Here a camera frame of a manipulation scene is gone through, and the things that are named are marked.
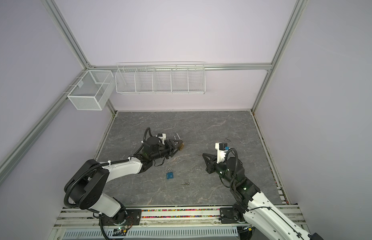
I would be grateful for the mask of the brass padlock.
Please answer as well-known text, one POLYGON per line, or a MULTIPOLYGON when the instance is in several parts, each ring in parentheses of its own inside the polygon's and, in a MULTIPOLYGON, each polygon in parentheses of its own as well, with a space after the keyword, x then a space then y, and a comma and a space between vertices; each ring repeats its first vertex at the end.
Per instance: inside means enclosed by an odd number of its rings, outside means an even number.
POLYGON ((176 148, 179 151, 181 151, 184 148, 185 144, 184 144, 183 140, 181 140, 181 138, 180 138, 180 136, 179 136, 178 133, 175 133, 175 141, 177 142, 176 148))

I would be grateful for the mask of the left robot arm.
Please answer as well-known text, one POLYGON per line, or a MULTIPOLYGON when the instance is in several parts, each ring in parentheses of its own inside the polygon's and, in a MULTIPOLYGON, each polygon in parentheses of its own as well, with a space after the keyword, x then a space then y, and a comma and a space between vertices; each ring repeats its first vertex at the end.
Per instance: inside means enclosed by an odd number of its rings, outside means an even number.
POLYGON ((181 139, 168 138, 164 133, 152 135, 150 128, 146 128, 141 143, 126 159, 102 163, 94 159, 86 161, 64 187, 64 206, 88 210, 112 225, 124 225, 129 218, 126 207, 104 193, 106 183, 144 173, 154 166, 155 160, 172 158, 184 147, 181 139))

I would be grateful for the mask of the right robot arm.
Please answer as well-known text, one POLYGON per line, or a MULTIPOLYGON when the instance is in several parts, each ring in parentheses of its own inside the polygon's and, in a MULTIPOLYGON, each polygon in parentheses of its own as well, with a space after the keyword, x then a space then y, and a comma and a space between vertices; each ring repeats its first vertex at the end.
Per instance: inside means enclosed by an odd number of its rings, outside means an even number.
POLYGON ((255 227, 270 240, 321 240, 318 233, 309 233, 283 214, 261 189, 246 177, 238 152, 226 147, 217 150, 216 155, 203 153, 206 171, 217 173, 227 181, 231 194, 236 200, 242 222, 255 227))

